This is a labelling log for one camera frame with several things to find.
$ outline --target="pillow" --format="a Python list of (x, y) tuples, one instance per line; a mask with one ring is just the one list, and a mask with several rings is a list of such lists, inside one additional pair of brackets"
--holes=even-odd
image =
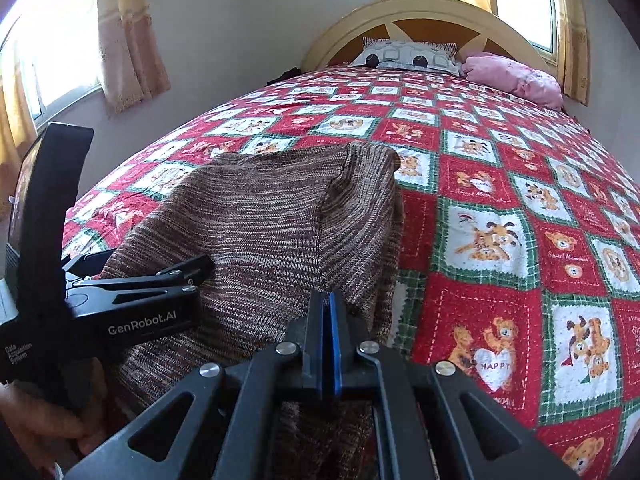
[(471, 83), (491, 86), (546, 108), (562, 111), (562, 91), (555, 78), (513, 59), (483, 52), (481, 56), (468, 57), (462, 72)]
[[(382, 43), (383, 41), (389, 40), (377, 40), (375, 38), (368, 38), (367, 36), (364, 36), (362, 38), (362, 48), (367, 48), (374, 43)], [(453, 58), (458, 51), (458, 46), (455, 43), (433, 43), (432, 41), (413, 41), (412, 43), (430, 46), (436, 50), (444, 50), (451, 58)]]
[(415, 41), (384, 40), (372, 43), (350, 66), (401, 68), (460, 75), (459, 68), (447, 52)]

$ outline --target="screen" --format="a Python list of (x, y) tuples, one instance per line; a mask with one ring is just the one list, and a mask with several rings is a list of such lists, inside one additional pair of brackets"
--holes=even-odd
[(9, 245), (20, 254), (20, 236), (22, 235), (22, 221), (24, 219), (24, 202), (29, 189), (29, 180), (33, 165), (38, 156), (38, 150), (42, 143), (42, 136), (36, 140), (35, 144), (28, 151), (20, 167), (18, 184), (15, 186), (14, 207), (11, 211), (11, 223), (9, 224)]

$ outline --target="bedspread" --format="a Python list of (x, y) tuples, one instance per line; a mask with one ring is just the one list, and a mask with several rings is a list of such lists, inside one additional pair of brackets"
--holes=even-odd
[(639, 189), (562, 114), (452, 76), (299, 76), (125, 161), (69, 210), (63, 253), (117, 246), (219, 153), (355, 139), (401, 158), (388, 344), (454, 362), (582, 478), (605, 476), (640, 429)]

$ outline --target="metal screw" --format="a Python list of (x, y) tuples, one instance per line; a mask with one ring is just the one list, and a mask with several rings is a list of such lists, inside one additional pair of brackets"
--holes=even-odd
[(363, 354), (377, 354), (380, 351), (380, 345), (375, 341), (363, 341), (360, 343), (360, 351)]
[(204, 363), (200, 367), (200, 375), (206, 378), (215, 377), (220, 373), (220, 365), (215, 363)]
[(280, 355), (291, 355), (298, 350), (298, 345), (291, 341), (283, 341), (276, 346), (276, 352)]
[(436, 363), (436, 373), (447, 377), (452, 376), (456, 373), (456, 365), (451, 361), (438, 361)]

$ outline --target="brown headboard panel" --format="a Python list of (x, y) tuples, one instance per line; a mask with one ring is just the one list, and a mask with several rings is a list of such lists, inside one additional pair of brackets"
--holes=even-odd
[(362, 38), (455, 43), (459, 50), (484, 50), (553, 75), (536, 49), (490, 12), (458, 0), (378, 0), (354, 10), (312, 45), (304, 72), (353, 61)]

